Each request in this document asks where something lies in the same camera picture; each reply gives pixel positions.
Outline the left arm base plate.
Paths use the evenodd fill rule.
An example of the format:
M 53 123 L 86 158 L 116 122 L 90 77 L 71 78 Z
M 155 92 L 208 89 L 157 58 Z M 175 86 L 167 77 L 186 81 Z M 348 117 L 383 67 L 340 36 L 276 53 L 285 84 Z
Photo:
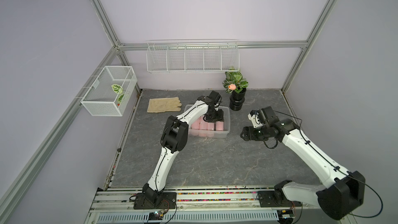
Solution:
M 153 196 L 139 193 L 134 200 L 134 209 L 175 209 L 177 193 L 163 192 Z

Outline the clear plastic storage box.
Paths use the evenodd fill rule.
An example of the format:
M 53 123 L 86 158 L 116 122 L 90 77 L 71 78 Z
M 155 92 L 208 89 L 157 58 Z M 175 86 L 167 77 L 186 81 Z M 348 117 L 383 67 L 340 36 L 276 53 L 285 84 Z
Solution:
M 230 133 L 231 128 L 230 109 L 220 106 L 218 110 L 223 111 L 222 121 L 208 123 L 204 121 L 204 115 L 201 115 L 193 124 L 189 124 L 188 135 L 200 138 L 225 139 Z

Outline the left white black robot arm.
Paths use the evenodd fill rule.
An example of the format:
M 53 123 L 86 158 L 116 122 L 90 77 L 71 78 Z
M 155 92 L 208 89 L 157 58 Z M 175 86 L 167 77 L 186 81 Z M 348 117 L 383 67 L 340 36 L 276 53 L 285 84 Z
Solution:
M 187 144 L 189 127 L 200 117 L 206 123 L 224 120 L 223 110 L 219 109 L 221 100 L 220 93 L 212 91 L 208 96 L 198 97 L 193 106 L 184 113 L 169 116 L 160 140 L 162 150 L 159 160 L 152 176 L 142 188 L 142 194 L 147 201 L 153 205 L 162 201 L 162 193 L 172 164 Z

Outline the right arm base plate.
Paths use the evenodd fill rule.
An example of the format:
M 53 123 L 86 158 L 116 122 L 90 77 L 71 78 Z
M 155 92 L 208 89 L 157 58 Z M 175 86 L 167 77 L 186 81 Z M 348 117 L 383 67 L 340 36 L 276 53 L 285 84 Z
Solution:
M 285 207 L 292 209 L 302 206 L 301 202 L 289 201 L 279 191 L 258 191 L 257 200 L 260 203 L 260 207 Z

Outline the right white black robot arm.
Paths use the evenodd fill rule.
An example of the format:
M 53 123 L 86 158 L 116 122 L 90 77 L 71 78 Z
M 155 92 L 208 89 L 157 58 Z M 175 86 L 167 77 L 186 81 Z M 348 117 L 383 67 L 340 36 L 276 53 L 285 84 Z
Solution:
M 320 185 L 298 184 L 284 180 L 274 187 L 277 201 L 301 202 L 321 208 L 330 218 L 340 220 L 364 202 L 365 178 L 350 172 L 308 140 L 290 119 L 266 121 L 259 127 L 244 127 L 241 138 L 262 141 L 274 138 L 294 151 L 318 176 Z

